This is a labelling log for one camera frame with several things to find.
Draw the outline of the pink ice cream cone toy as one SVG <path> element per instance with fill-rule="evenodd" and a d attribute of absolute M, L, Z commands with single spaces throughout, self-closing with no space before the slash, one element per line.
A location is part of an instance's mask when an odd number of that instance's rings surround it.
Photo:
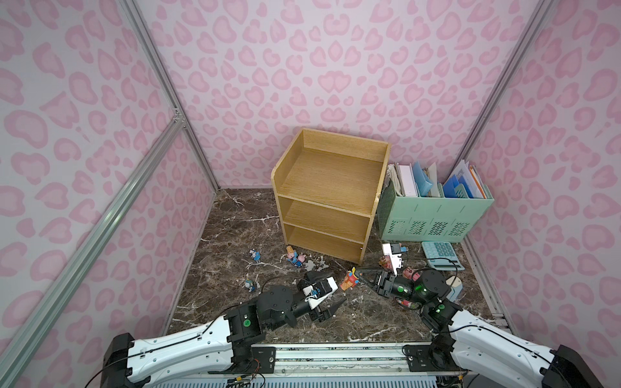
<path fill-rule="evenodd" d="M 393 265 L 392 265 L 392 259 L 389 255 L 385 255 L 383 258 L 381 258 L 378 262 L 380 264 L 380 266 L 388 271 L 388 272 L 392 272 L 393 271 Z"/>

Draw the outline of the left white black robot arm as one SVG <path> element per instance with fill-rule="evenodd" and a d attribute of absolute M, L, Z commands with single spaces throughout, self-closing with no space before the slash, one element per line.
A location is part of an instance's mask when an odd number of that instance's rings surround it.
<path fill-rule="evenodd" d="M 116 336 L 103 357 L 102 387 L 152 387 L 196 374 L 237 374 L 244 378 L 273 371 L 275 352 L 253 349 L 270 331 L 296 327 L 299 318 L 330 319 L 341 306 L 324 301 L 339 290 L 333 276 L 311 271 L 296 288 L 275 285 L 247 302 L 227 308 L 209 323 L 168 336 Z"/>

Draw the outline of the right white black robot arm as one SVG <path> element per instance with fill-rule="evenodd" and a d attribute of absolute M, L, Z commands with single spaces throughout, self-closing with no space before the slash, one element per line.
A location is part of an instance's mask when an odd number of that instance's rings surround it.
<path fill-rule="evenodd" d="M 535 344 L 487 323 L 451 302 L 445 276 L 432 268 L 398 276 L 381 268 L 353 270 L 360 283 L 380 296 L 416 307 L 433 333 L 430 358 L 441 370 L 449 364 L 504 387 L 600 387 L 601 382 L 575 350 Z"/>

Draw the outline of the blue pink pig figure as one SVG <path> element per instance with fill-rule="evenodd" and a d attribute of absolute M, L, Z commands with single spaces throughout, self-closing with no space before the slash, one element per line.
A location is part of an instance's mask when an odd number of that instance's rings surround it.
<path fill-rule="evenodd" d="M 304 254 L 299 254 L 291 246 L 286 247 L 286 259 L 297 268 L 302 268 L 306 262 L 306 256 Z"/>

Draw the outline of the sprinkled ice cream cone toy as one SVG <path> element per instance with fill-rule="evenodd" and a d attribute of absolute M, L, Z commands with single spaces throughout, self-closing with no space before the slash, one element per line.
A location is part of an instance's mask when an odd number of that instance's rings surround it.
<path fill-rule="evenodd" d="M 355 269 L 348 271 L 344 280 L 341 282 L 340 288 L 343 291 L 351 289 L 359 284 L 359 278 L 355 273 Z"/>

